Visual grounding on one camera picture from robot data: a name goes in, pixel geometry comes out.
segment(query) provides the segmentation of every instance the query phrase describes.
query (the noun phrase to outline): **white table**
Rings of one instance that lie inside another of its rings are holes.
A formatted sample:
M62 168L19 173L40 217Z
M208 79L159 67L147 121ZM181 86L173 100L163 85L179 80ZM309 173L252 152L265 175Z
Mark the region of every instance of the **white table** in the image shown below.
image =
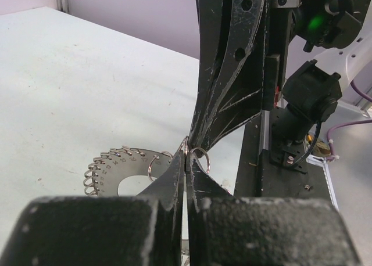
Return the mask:
M0 16L0 40L1 251L29 201L83 195L100 152L175 152L189 133L199 61L48 8ZM242 131L210 151L211 176L232 192ZM149 181L140 183L129 193Z

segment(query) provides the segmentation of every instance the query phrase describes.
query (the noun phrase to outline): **bolt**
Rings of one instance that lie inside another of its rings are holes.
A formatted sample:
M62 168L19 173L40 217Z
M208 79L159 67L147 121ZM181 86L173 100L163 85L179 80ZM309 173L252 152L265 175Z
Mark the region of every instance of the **bolt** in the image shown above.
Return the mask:
M287 3L287 0L278 0L280 6L284 6Z
M288 160L287 160L287 163L288 163L288 164L293 164L294 160L295 160L295 159L294 159L292 156L289 156L289 157L288 157Z

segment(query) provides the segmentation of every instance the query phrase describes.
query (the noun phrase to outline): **cable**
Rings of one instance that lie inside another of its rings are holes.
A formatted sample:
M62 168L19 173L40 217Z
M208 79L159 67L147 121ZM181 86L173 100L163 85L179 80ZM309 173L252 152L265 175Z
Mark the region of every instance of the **cable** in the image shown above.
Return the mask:
M372 102L372 98L367 94L363 93L357 86L355 86L354 80L351 81L350 86L354 89L354 91L359 94L362 98L365 98L367 101Z
M333 139L331 138L331 134L332 134L333 131L337 130L338 128L347 127L349 125L362 125L362 124L369 124L369 123L372 123L372 120L355 121L355 122L343 123L343 124L340 124L340 125L335 125L334 127L330 128L327 131L327 141L328 141L328 144L330 146L331 156L330 157L327 157L326 160L327 161L334 161L334 160L338 160L339 159L339 156L337 156L335 154L335 149L334 149L334 146L333 146Z
M348 12L349 14L353 15L353 0L338 0L338 10L339 12Z
M367 94L363 93L354 83L354 80L351 81L350 83L350 86L354 89L354 91L360 95L362 98L365 98L367 101L369 102L372 102L372 97L368 96ZM343 128L343 127L347 127L349 125L362 125L362 124L369 124L369 123L372 123L372 120L365 120L365 121L354 121L354 122L349 122L349 123L344 123L344 124L340 124L340 125L335 125L334 127L330 128L328 131L327 131L327 142L328 142L328 145L330 146L330 150L331 150L331 156L330 157L326 157L325 160L331 162L331 161L334 161L334 160L338 160L339 159L339 156L337 156L335 154L335 148L333 146L333 139L331 138L331 133L335 130L337 130L338 128Z
M316 124L316 129L315 129L315 134L314 134L314 139L313 139L313 142L310 144L309 148L307 149L306 153L303 154L302 157L300 157L299 159L297 159L297 161L295 161L295 163L291 166L289 166L289 168L295 168L296 166L298 166L301 162L303 162L304 160L307 159L308 156L310 156L310 154L312 153L314 147L315 147L315 144L319 138L319 135L320 135L320 130L321 130L321 122L318 122Z

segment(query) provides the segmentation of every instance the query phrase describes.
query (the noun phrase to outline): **hole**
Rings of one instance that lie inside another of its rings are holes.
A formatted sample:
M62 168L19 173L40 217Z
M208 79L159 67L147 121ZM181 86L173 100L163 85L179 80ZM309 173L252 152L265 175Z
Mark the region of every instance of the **hole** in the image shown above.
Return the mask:
M280 6L284 6L287 3L287 0L278 0Z
M252 1L251 0L243 0L242 1L242 9L246 12L249 11L252 7Z
M122 180L117 189L119 196L134 196L142 192L152 182L147 176L130 176Z
M242 49L242 48L238 48L238 49L235 51L235 55L234 55L234 57L235 57L235 60L236 60L236 61L241 61L242 59L244 59L244 57L245 57L245 51L244 51L244 49Z

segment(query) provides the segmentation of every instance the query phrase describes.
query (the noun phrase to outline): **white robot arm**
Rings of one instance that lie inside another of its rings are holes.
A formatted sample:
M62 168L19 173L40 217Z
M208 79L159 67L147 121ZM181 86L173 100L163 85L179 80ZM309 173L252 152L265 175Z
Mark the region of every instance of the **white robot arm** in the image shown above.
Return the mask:
M316 66L329 75L338 73L341 91L350 86L358 73L372 61L372 7L370 6L358 37L346 48L332 48L318 54Z

